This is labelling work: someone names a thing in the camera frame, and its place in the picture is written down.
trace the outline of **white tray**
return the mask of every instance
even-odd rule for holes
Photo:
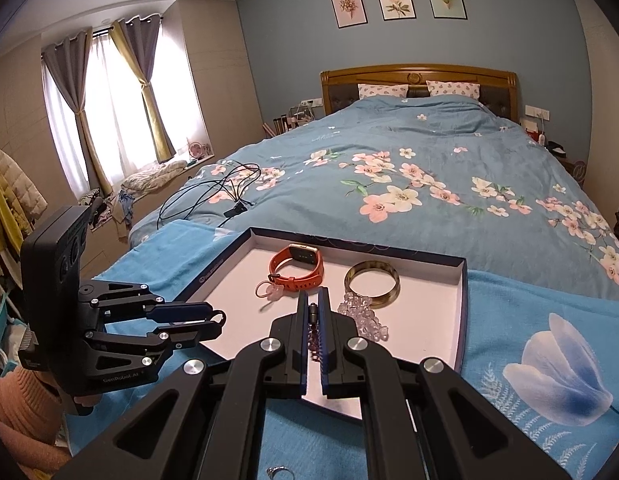
[[[256,285],[267,279],[271,258],[292,242],[320,249],[325,265],[322,286],[329,289],[333,310],[343,301],[343,279],[354,264],[382,260],[394,266],[400,274],[401,289],[391,305],[375,311],[381,324],[389,327],[389,340],[380,343],[396,358],[417,363],[436,356],[459,370],[467,314],[467,265],[464,258],[257,228],[251,228],[237,238],[177,298],[208,301],[227,314],[222,335],[216,340],[206,341],[206,347],[225,359],[232,359],[244,346],[267,337],[275,318],[296,311],[298,294],[286,293],[276,302],[259,299],[254,294]],[[282,267],[282,274],[286,276],[307,273],[308,267],[298,262]],[[368,271],[353,280],[352,289],[377,296],[390,290],[393,284],[389,275]],[[308,294],[310,303],[317,301],[316,289],[309,290]],[[328,399],[322,395],[320,365],[311,359],[304,399],[361,418],[357,399]]]

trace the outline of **blue wall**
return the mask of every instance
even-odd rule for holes
[[[384,63],[450,63],[509,70],[523,105],[550,111],[545,129],[572,159],[587,160],[592,91],[574,0],[464,0],[468,20],[435,20],[414,0],[416,20],[337,28],[331,0],[237,0],[264,120],[321,96],[320,72]]]

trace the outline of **orange watch strap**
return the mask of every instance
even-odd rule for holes
[[[317,264],[316,267],[310,272],[307,276],[301,276],[295,278],[293,276],[286,277],[280,276],[276,274],[276,269],[287,260],[292,259],[292,253],[290,252],[290,247],[287,246],[285,249],[276,253],[272,260],[270,260],[269,265],[269,279],[272,283],[276,285],[283,285],[285,290],[289,290],[291,292],[297,292],[298,290],[302,290],[305,288],[314,288],[315,286],[320,285],[323,282],[323,256],[321,256],[320,251],[316,251]]]

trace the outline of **window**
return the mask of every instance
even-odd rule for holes
[[[177,156],[187,153],[188,139],[208,142],[186,53],[163,34],[162,27],[152,86]],[[79,197],[90,186],[74,113],[45,64],[43,88],[54,143],[72,191]],[[157,163],[139,81],[109,34],[92,39],[85,103],[94,148],[112,187]]]

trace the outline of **bed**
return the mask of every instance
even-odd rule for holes
[[[430,97],[427,80],[479,83],[480,98]],[[517,124],[515,74],[388,65],[324,72],[321,82],[325,118],[201,168],[162,214],[191,209],[189,222],[154,211],[102,277],[184,299],[198,271],[250,226],[464,256],[462,375],[574,478],[593,478],[619,442],[619,242]],[[360,100],[358,84],[409,91]],[[222,192],[198,202],[202,186],[193,186],[248,162],[262,175],[244,193],[247,212],[227,221],[233,203]],[[69,420],[73,451],[145,391],[110,394],[91,422]],[[300,449],[321,453],[320,465]],[[299,479],[365,477],[360,427],[304,404],[269,406],[261,460]]]

